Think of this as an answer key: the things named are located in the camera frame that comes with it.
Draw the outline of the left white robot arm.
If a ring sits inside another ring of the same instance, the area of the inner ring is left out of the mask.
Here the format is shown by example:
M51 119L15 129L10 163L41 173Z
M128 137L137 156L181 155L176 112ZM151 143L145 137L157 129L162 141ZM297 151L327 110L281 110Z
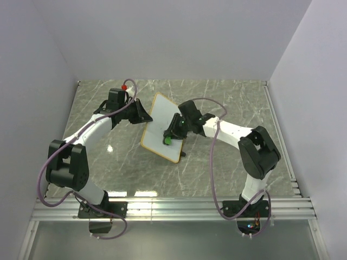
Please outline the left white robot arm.
M90 211L98 218L108 215L109 196L89 177L87 153L122 120L134 125L153 121L139 99L105 100L75 134L49 145L48 161L44 166L46 181L70 189L70 193L91 204Z

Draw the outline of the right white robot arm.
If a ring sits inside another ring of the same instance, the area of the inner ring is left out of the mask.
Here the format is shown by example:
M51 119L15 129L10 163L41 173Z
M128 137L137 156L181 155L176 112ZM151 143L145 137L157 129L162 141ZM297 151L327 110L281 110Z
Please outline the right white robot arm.
M171 140L183 140L189 132L203 137L216 138L237 148L241 161L247 172L246 183L241 193L243 201L239 203L240 212L247 217L258 211L258 201L266 187L270 173L281 159L280 152L268 131L258 126L248 128L238 126L215 115L207 113L192 121L176 113L163 134L163 144L169 145Z

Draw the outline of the green whiteboard eraser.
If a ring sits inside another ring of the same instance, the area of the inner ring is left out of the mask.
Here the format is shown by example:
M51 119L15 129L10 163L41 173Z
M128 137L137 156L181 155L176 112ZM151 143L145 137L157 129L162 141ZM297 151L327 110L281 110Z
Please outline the green whiteboard eraser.
M164 145L171 145L171 144L172 144L171 138L170 138L169 136L164 137L164 139L163 139L163 144L164 144Z

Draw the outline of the right side aluminium rail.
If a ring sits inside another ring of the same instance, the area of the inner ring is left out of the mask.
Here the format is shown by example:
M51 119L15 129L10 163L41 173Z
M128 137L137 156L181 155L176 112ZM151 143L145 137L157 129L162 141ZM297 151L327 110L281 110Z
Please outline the right side aluminium rail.
M280 129L279 121L278 121L278 118L277 118L277 115L276 115L276 112L275 112L275 109L273 106L273 102L272 102L272 99L271 99L271 96L269 93L268 82L262 81L262 86L264 88L265 96L266 96L267 102L269 104L272 119L273 119L273 122L275 125L275 130L276 130L276 133L277 133L278 138L279 138L279 143L280 143L280 147L281 147L281 151L282 151L282 157L284 158L284 162L285 162L288 174L290 176L292 190L293 190L296 197L302 197L302 193L300 191L298 181L297 181L296 176L294 174L291 160L290 160L290 157L288 155L287 147L286 147L286 144L285 144L285 141L284 141L281 129Z

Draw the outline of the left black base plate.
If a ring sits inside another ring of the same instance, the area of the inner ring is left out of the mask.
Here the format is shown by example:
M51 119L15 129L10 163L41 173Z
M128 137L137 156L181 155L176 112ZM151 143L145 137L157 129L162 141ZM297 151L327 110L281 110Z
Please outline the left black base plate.
M81 203L78 211L78 218L80 219L106 219L115 218L115 215L121 218L126 217L128 202L125 201L111 201L105 207L100 205L89 205L88 203Z

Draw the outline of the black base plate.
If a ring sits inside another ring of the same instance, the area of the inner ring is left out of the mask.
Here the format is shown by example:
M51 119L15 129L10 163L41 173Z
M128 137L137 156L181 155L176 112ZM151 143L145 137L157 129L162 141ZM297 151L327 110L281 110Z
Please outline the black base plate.
M221 210L223 214L227 217L233 217L239 213L247 202L243 199L239 200L224 200L222 202ZM255 217L268 217L271 206L267 200L260 199L254 204L250 204L247 208L240 214L241 218L255 218Z
M80 219L106 219L115 218L115 215L121 218L126 217L128 202L125 201L111 201L105 207L100 205L89 205L88 203L81 203L78 211L78 218Z

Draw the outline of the aluminium mounting rail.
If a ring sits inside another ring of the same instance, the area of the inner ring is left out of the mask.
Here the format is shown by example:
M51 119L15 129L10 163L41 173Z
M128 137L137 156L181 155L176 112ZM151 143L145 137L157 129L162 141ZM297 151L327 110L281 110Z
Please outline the aluminium mounting rail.
M130 221L219 221L223 218L208 197L125 197L111 198L112 202L127 202L126 220ZM309 198L274 198L274 220L316 219L317 215ZM31 215L32 221L79 221L79 203L67 198L57 207L46 207L37 201Z

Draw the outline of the white board with orange frame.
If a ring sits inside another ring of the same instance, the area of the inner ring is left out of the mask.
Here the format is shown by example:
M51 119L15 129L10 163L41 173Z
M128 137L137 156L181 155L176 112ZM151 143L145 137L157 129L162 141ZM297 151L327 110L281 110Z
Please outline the white board with orange frame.
M172 163L178 163L180 160L183 140L173 139L169 145L165 145L163 134L169 128L174 114L178 112L178 106L174 102L162 93L156 93L150 109L153 121L146 124L141 138L144 148Z

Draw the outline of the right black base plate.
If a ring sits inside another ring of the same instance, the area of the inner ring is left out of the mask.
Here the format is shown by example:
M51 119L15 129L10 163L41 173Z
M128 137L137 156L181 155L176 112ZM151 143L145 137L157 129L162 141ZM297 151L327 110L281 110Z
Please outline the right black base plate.
M222 202L221 210L223 214L227 217L233 217L239 213L247 202L243 199L239 200L224 200ZM268 217L271 206L267 200L260 199L254 204L250 204L247 208L240 214L241 218L255 218L255 217Z

